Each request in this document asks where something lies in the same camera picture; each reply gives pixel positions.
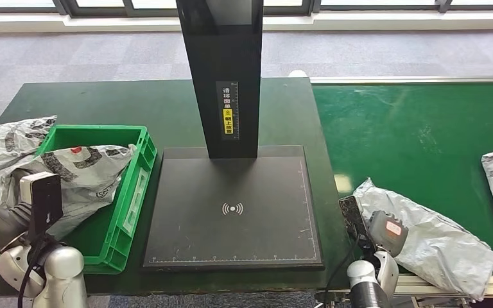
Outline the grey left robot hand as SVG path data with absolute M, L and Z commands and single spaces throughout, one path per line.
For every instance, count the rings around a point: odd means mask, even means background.
M 31 206 L 26 203 L 10 209 L 0 207 L 0 252 L 24 245 L 30 218 Z

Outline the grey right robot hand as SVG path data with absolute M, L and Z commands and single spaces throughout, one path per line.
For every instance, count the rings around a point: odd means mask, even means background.
M 377 210 L 368 220 L 368 232 L 378 248 L 396 257 L 404 247 L 409 229 L 394 214 Z

